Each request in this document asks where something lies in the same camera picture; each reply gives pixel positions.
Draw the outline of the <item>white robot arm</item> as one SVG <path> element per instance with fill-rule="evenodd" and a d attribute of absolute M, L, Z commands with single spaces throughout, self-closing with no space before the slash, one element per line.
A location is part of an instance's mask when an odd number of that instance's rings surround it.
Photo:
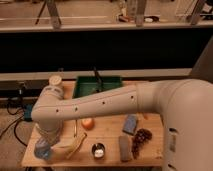
<path fill-rule="evenodd" d="M 47 134 L 63 121 L 133 113 L 163 118 L 163 171 L 213 171 L 213 84 L 198 79 L 136 83 L 65 100 L 57 86 L 42 90 L 32 119 Z"/>

